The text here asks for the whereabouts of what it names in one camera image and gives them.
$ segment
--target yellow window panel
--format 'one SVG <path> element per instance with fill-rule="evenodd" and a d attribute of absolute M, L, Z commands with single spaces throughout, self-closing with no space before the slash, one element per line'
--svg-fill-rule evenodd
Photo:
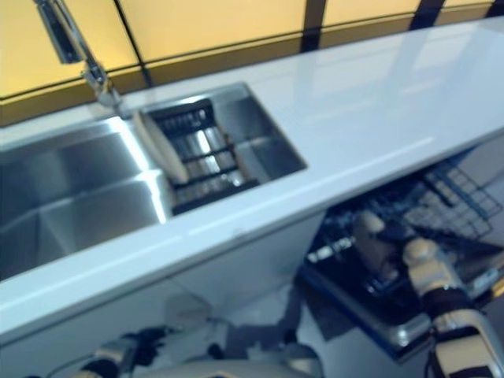
<path fill-rule="evenodd" d="M 66 0 L 91 51 L 106 69 L 137 63 L 112 0 Z M 0 0 L 0 97 L 78 77 L 62 65 L 33 0 Z"/>
<path fill-rule="evenodd" d="M 420 0 L 328 0 L 323 25 L 340 24 L 366 18 L 413 13 Z"/>
<path fill-rule="evenodd" d="M 443 6 L 446 8 L 448 6 L 469 6 L 472 4 L 482 4 L 493 2 L 492 0 L 446 0 Z"/>
<path fill-rule="evenodd" d="M 204 50 L 303 27 L 305 0 L 120 0 L 142 58 Z"/>

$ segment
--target white cabinet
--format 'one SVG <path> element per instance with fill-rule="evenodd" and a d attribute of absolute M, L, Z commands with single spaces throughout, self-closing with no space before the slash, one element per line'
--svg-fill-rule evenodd
<path fill-rule="evenodd" d="M 218 316 L 292 280 L 323 216 L 317 213 L 244 243 L 173 279 L 205 299 Z"/>
<path fill-rule="evenodd" d="M 165 324 L 174 314 L 192 310 L 174 308 L 174 304 L 176 307 L 191 305 L 187 300 L 180 300 L 181 296 L 187 299 L 188 291 L 208 301 L 214 313 L 264 294 L 294 277 L 323 215 L 319 213 L 276 230 L 170 279 L 2 346 L 0 376 L 45 376 L 55 367 L 93 352 L 105 341 Z M 75 364 L 60 376 L 75 372 L 81 365 Z"/>
<path fill-rule="evenodd" d="M 163 280 L 2 346 L 0 376 L 45 376 L 67 361 L 92 353 L 105 341 L 164 324 L 168 300 L 181 294 L 180 287 Z M 82 365 L 75 364 L 66 375 L 57 376 L 69 376 Z"/>

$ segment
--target dishwasher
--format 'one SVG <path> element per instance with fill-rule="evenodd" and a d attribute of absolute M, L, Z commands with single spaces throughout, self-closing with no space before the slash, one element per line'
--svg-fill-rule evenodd
<path fill-rule="evenodd" d="M 504 294 L 503 203 L 501 135 L 333 206 L 299 279 L 404 361 L 429 344 L 431 321 L 421 311 L 399 251 L 386 243 L 366 251 L 371 236 L 362 225 L 383 222 L 387 229 L 408 228 L 434 240 L 469 296 L 485 306 Z"/>

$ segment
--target cable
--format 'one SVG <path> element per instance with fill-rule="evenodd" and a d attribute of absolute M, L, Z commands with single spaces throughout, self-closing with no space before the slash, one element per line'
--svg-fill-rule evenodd
<path fill-rule="evenodd" d="M 93 354 L 86 354 L 84 356 L 81 356 L 79 358 L 74 358 L 71 361 L 68 361 L 64 363 L 63 365 L 59 365 L 56 369 L 51 370 L 47 375 L 46 378 L 52 378 L 54 375 L 58 374 L 61 370 L 69 368 L 70 366 L 76 364 L 77 362 L 82 362 L 85 360 L 89 360 L 90 358 L 93 357 Z"/>

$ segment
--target yellow wall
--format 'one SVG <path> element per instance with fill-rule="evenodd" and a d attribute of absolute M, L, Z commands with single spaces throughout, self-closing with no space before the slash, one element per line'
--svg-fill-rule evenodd
<path fill-rule="evenodd" d="M 306 0 L 120 0 L 150 61 L 303 28 Z"/>
<path fill-rule="evenodd" d="M 137 63 L 112 0 L 66 0 L 106 69 Z M 79 77 L 83 63 L 62 65 L 33 0 L 0 0 L 0 97 Z"/>
<path fill-rule="evenodd" d="M 119 0 L 154 84 L 298 53 L 306 7 L 315 1 Z M 65 2 L 119 90 L 145 87 L 114 1 Z M 436 24 L 484 17 L 491 2 L 446 0 Z M 419 3 L 327 0 L 321 47 L 406 31 Z M 91 89 L 78 80 L 82 67 L 60 64 L 33 0 L 0 0 L 0 124 L 90 101 Z"/>
<path fill-rule="evenodd" d="M 484 4 L 493 2 L 493 0 L 445 0 L 444 7 L 449 6 L 469 6 L 472 4 Z"/>
<path fill-rule="evenodd" d="M 413 13 L 420 0 L 327 0 L 323 25 Z"/>

